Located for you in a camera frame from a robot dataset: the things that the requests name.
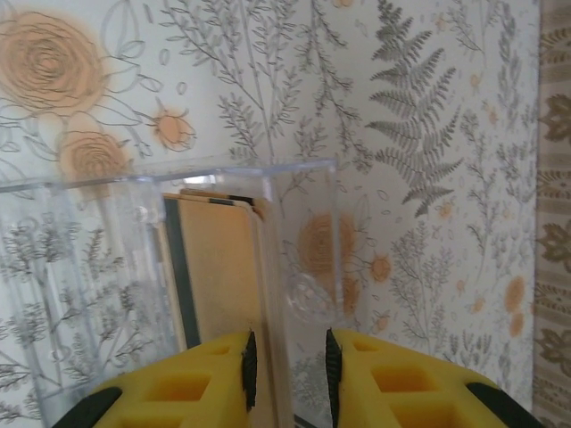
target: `fern leaf print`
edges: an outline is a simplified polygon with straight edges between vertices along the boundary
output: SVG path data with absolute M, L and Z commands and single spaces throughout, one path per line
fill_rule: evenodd
M 443 49 L 425 55 L 431 31 L 410 34 L 412 18 L 402 17 L 402 8 L 386 0 L 378 1 L 381 29 L 377 39 L 381 46 L 373 54 L 373 61 L 390 62 L 393 66 L 372 76 L 374 82 L 386 85 L 369 97 L 384 106 L 399 120 L 375 120 L 367 128 L 375 129 L 390 138 L 393 146 L 378 150 L 375 161 L 395 168 L 409 186 L 402 204 L 418 201 L 415 216 L 428 213 L 438 199 L 452 193 L 442 181 L 462 163 L 462 159 L 448 160 L 456 131 L 459 111 L 450 119 L 442 119 L 456 69 L 450 67 L 436 73 L 443 60 Z

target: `botanical pattern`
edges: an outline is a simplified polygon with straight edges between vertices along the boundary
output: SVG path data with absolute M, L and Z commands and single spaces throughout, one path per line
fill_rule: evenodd
M 553 323 L 571 314 L 569 94 L 558 83 L 535 107 L 540 64 L 543 79 L 565 76 L 564 13 L 547 17 L 538 52 L 536 0 L 89 7 L 87 17 L 81 2 L 0 0 L 0 182 L 104 177 L 221 153 L 235 163 L 335 157 L 336 216 L 319 207 L 318 171 L 278 180 L 287 281 L 308 285 L 315 310 L 343 299 L 345 325 L 475 369 L 525 407 L 534 387 L 538 416 L 565 426 L 568 387 L 552 374 L 563 376 L 567 338 Z M 537 135 L 542 156 L 553 154 L 538 172 Z M 31 428 L 38 385 L 87 379 L 94 365 L 113 376 L 168 347 L 141 298 L 149 267 L 137 246 L 148 225 L 100 212 L 126 210 L 118 194 L 97 187 L 60 207 L 39 190 L 14 190 L 0 194 L 0 426 Z M 21 214 L 43 202 L 54 209 Z M 66 235 L 54 221 L 69 225 Z M 75 275 L 89 284 L 81 295 Z M 58 292 L 46 293 L 56 277 Z M 24 280 L 38 293 L 16 319 L 8 291 Z M 292 332 L 293 389 L 309 413 L 327 415 L 321 345 L 305 330 Z M 40 379 L 30 375 L 30 343 L 47 350 Z

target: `transparent acrylic case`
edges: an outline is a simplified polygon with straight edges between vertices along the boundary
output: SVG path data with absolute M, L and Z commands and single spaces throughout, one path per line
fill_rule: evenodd
M 163 195 L 183 189 L 263 202 L 257 270 L 269 371 L 281 374 L 276 426 L 330 426 L 325 332 L 343 323 L 335 186 L 335 160 L 213 157 L 0 188 L 1 268 L 45 426 L 103 380 L 183 350 L 157 240 Z

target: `floral wallpaper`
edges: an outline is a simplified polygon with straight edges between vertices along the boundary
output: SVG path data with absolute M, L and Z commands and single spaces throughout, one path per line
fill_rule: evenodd
M 547 61 L 536 47 L 537 0 L 86 5 L 0 0 L 3 182 L 54 173 L 99 177 L 223 152 L 237 161 L 336 156 L 351 325 L 473 368 L 527 408 L 533 381 L 536 390 L 555 391 L 551 377 L 532 376 L 534 311 L 541 307 L 532 304 L 536 135 L 542 116 L 540 133 L 557 147 L 550 159 L 559 163 L 541 170 L 539 195 L 563 207 L 568 94 L 551 94 L 537 111 L 539 64 Z M 560 46 L 565 31 L 542 42 Z M 561 49 L 542 55 L 563 62 Z M 310 181 L 301 174 L 286 193 L 303 193 Z M 31 202 L 34 194 L 11 197 Z M 4 231 L 4 246 L 17 240 L 14 233 L 45 235 L 49 218 L 38 215 Z M 312 251 L 328 221 L 315 213 L 283 245 L 290 263 L 325 276 L 321 284 L 332 292 L 327 262 Z M 545 226 L 538 251 L 545 248 L 545 263 L 559 278 L 571 231 L 564 214 Z M 88 300 L 97 320 L 94 346 L 109 374 L 118 374 L 153 346 L 145 335 L 153 321 L 137 314 L 136 284 L 110 279 L 129 261 L 128 251 L 108 250 L 108 228 L 82 225 L 73 239 L 85 250 L 82 275 L 98 284 Z M 4 281 L 16 275 L 10 261 L 60 263 L 69 254 L 58 246 L 61 255 L 49 259 L 52 241 L 44 248 L 3 260 Z M 544 299 L 565 295 L 549 278 L 538 278 L 536 299 L 542 286 Z M 74 295 L 70 289 L 58 297 L 67 309 L 62 320 L 30 307 L 31 336 L 15 323 L 6 286 L 0 296 L 0 426 L 39 426 L 21 345 L 58 337 L 77 319 Z M 545 329 L 538 344 L 549 370 L 565 367 L 565 330 Z M 76 339 L 66 349 L 85 373 L 88 344 Z M 60 385 L 77 372 L 56 366 L 46 367 L 46 382 Z M 302 360 L 294 367 L 294 390 L 324 407 L 325 377 L 316 366 Z M 554 426 L 564 419 L 553 419 Z
M 571 426 L 571 5 L 542 4 L 534 412 Z

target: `clear plastic box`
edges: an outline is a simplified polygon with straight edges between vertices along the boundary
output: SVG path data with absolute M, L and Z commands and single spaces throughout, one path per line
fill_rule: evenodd
M 173 300 L 161 232 L 165 194 L 183 190 L 255 206 L 256 333 L 274 424 L 329 426 L 325 331 L 343 323 L 335 186 L 335 160 L 213 157 L 145 165 L 124 177 L 0 188 L 0 267 L 45 426 L 103 380 L 185 348 L 178 332 L 185 303 Z

